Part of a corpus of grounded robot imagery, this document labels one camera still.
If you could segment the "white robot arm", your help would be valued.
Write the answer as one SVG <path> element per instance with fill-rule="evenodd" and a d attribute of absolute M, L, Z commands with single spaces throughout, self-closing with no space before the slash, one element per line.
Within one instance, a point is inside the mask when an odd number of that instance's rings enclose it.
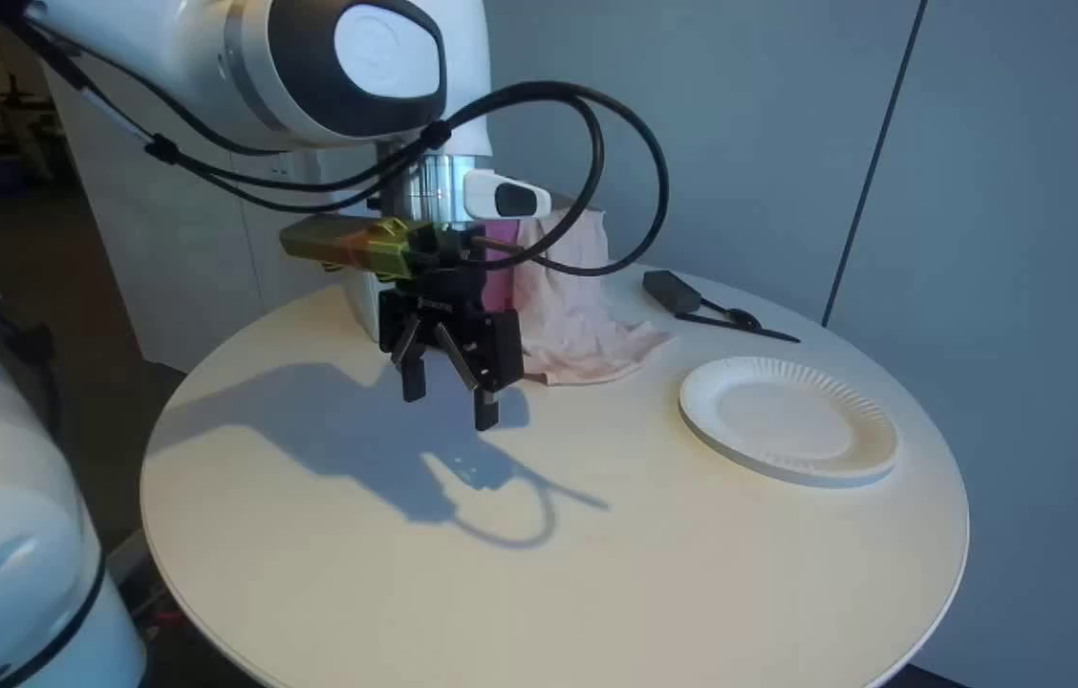
<path fill-rule="evenodd" d="M 59 78 L 86 55 L 110 62 L 230 151 L 380 141 L 365 184 L 403 179 L 396 213 L 449 239 L 385 276 L 382 339 L 439 346 L 470 372 L 473 416 L 496 416 L 492 393 L 523 374 L 520 333 L 456 287 L 496 213 L 483 0 L 0 0 L 0 22 Z M 0 363 L 0 688 L 133 688 L 143 674 L 89 505 Z"/>

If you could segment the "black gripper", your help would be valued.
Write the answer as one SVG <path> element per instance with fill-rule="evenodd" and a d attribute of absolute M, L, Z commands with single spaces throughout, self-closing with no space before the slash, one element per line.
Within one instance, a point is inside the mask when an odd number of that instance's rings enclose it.
<path fill-rule="evenodd" d="M 445 351 L 473 399 L 473 428 L 496 426 L 496 392 L 523 374 L 520 321 L 483 307 L 487 269 L 477 228 L 419 226 L 409 235 L 409 279 L 380 295 L 380 347 L 403 374 L 403 399 L 430 393 L 425 355 Z"/>

